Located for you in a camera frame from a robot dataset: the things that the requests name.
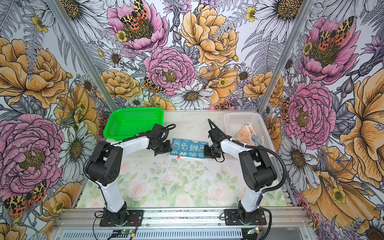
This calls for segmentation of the blue bunny pattern towel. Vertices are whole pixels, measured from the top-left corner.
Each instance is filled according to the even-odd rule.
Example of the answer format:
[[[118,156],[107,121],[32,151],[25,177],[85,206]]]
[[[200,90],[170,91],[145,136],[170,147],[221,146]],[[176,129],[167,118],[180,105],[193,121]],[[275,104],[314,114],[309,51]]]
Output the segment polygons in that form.
[[[186,139],[171,139],[172,151],[169,153],[169,158],[188,161],[207,161],[204,155],[204,147],[208,142],[186,140]]]

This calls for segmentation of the white plastic basket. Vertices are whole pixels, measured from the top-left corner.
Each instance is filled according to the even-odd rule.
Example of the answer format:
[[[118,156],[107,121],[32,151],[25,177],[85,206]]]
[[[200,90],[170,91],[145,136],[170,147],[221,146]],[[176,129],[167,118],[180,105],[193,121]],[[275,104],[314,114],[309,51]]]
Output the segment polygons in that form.
[[[254,112],[231,112],[224,115],[225,133],[252,146],[275,147],[261,115]]]

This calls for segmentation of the green plastic basket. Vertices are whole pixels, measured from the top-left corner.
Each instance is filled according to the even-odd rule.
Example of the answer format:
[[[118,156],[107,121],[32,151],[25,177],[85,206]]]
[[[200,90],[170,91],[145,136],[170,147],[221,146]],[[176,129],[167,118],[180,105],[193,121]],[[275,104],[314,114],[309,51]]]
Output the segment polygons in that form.
[[[158,107],[124,108],[111,113],[104,129],[106,139],[121,141],[162,125],[164,110]]]

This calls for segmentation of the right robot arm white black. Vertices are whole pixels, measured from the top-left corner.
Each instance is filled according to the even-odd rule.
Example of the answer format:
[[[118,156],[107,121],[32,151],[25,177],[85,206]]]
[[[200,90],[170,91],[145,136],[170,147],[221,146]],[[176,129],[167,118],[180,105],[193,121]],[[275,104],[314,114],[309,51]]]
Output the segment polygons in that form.
[[[263,146],[240,143],[218,128],[209,130],[209,140],[212,144],[204,146],[205,158],[216,160],[227,154],[240,161],[247,189],[239,201],[237,215],[242,224],[252,223],[263,212],[261,202],[264,195],[284,184],[285,176],[276,183],[278,173],[270,158],[276,153]]]

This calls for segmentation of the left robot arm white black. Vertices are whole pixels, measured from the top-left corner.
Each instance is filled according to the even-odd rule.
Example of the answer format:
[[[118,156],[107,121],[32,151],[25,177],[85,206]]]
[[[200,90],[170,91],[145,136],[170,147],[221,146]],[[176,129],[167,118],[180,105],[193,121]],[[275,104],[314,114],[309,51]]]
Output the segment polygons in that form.
[[[140,226],[143,211],[128,211],[118,185],[123,157],[144,149],[154,151],[154,155],[172,151],[169,131],[176,127],[170,124],[163,127],[155,124],[150,131],[139,133],[116,143],[102,141],[97,144],[84,167],[90,181],[98,185],[105,201],[101,216],[101,227]]]

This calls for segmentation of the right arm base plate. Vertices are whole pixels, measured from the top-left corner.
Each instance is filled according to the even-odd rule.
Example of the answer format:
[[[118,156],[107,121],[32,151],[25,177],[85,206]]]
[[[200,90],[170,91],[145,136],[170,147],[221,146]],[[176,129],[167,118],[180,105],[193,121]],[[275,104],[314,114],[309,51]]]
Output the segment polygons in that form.
[[[226,226],[264,226],[267,224],[265,213],[262,210],[248,213],[241,209],[225,209],[224,221]]]

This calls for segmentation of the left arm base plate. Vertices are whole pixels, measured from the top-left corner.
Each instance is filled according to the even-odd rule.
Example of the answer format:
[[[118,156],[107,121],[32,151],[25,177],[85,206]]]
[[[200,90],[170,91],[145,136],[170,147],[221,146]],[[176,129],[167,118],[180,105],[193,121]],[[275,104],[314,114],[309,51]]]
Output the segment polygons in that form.
[[[100,227],[140,227],[143,215],[143,210],[121,210],[118,213],[105,210],[99,225]]]

